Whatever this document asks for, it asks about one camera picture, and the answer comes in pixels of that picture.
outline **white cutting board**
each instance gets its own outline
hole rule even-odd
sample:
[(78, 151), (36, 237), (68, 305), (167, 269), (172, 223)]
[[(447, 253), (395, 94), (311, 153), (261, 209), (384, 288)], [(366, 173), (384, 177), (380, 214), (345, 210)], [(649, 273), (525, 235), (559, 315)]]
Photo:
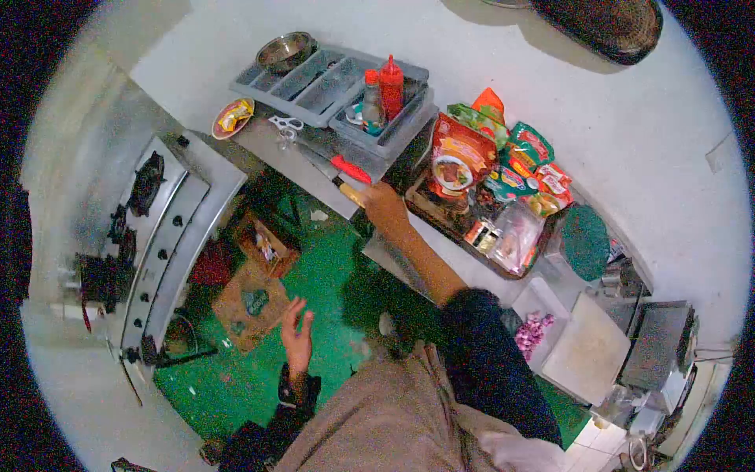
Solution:
[(542, 376), (580, 400), (600, 405), (629, 352), (629, 338), (595, 301), (580, 293), (572, 321), (543, 364)]

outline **stove burner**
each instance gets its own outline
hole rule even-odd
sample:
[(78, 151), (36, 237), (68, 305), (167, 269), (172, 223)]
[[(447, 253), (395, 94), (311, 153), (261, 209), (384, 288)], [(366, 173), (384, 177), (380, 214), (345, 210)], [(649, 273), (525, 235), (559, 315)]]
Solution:
[(120, 265), (111, 255), (104, 259), (82, 254), (76, 257), (82, 282), (82, 299), (99, 301), (105, 305), (107, 313), (114, 312), (116, 303), (128, 296), (134, 268)]
[(113, 244), (121, 244), (126, 231), (126, 207), (118, 204), (116, 212), (111, 213), (110, 217), (112, 218), (112, 222), (110, 223), (110, 231), (107, 232), (107, 237), (110, 238)]
[(118, 247), (118, 262), (121, 267), (131, 267), (134, 265), (134, 258), (137, 255), (137, 232), (127, 229)]
[(131, 196), (126, 203), (134, 216), (149, 216), (149, 207), (155, 201), (160, 184), (165, 182), (162, 178), (164, 170), (165, 160), (157, 151), (153, 151), (152, 156), (137, 171), (137, 178), (131, 188)]

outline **person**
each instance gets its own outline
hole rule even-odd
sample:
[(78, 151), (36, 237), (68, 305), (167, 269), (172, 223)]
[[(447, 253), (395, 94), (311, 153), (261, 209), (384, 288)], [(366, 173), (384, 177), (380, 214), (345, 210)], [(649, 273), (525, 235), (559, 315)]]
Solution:
[(418, 341), (404, 359), (369, 362), (315, 415), (314, 315), (302, 316), (306, 301), (294, 298), (282, 317), (281, 403), (267, 428), (239, 428), (218, 470), (560, 470), (558, 424), (500, 321), (498, 299), (466, 286), (389, 185), (365, 191), (365, 211), (422, 278), (448, 345), (439, 352)]

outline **sauce bottle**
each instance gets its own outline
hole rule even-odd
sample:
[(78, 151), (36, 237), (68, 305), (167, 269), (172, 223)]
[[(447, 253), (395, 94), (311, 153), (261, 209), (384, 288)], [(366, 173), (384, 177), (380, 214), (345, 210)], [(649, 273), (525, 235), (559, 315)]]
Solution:
[(385, 112), (381, 104), (378, 86), (378, 71), (365, 71), (365, 97), (362, 100), (362, 129), (372, 136), (379, 136), (385, 128)]
[(380, 93), (386, 118), (390, 121), (396, 118), (404, 106), (404, 73), (401, 67), (393, 62), (393, 54), (380, 69)]

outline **stainless steel bowl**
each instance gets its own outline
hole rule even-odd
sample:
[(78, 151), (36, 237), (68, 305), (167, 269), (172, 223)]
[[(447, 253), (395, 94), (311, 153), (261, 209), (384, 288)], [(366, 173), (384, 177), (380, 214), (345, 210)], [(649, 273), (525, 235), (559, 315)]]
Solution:
[(273, 39), (257, 53), (257, 63), (273, 74), (291, 72), (315, 50), (317, 42), (307, 32), (290, 32)]

